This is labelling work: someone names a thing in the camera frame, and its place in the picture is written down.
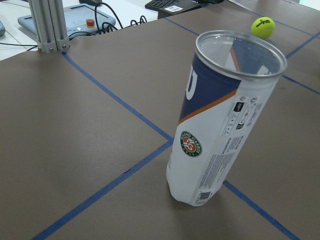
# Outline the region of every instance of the tennis ball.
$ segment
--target tennis ball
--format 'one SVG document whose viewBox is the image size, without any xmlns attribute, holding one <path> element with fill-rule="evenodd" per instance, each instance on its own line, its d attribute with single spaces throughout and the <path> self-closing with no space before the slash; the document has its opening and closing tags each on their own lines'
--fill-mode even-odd
<svg viewBox="0 0 320 240">
<path fill-rule="evenodd" d="M 267 39 L 275 28 L 275 22 L 270 17 L 263 16 L 253 22 L 251 33 L 258 38 Z"/>
</svg>

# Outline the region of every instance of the tennis ball can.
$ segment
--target tennis ball can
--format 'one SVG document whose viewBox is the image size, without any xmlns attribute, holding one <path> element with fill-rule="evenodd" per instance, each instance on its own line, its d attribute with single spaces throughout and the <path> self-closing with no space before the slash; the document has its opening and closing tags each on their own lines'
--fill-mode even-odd
<svg viewBox="0 0 320 240">
<path fill-rule="evenodd" d="M 198 207 L 222 186 L 287 69 L 270 43 L 241 32 L 200 34 L 166 177 L 171 195 Z"/>
</svg>

